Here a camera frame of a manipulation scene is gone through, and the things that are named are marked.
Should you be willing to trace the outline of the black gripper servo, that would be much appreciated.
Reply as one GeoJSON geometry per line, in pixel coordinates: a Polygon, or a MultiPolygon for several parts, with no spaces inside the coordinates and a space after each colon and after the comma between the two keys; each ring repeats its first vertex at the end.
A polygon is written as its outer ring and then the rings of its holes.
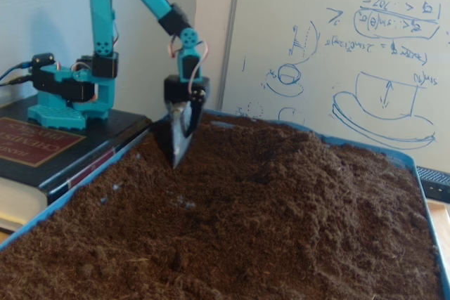
{"type": "Polygon", "coordinates": [[[164,80],[164,101],[170,103],[168,107],[173,168],[179,166],[188,151],[191,134],[200,123],[209,92],[210,79],[207,77],[194,81],[191,87],[188,82],[181,82],[177,75],[169,75],[164,80]]]}

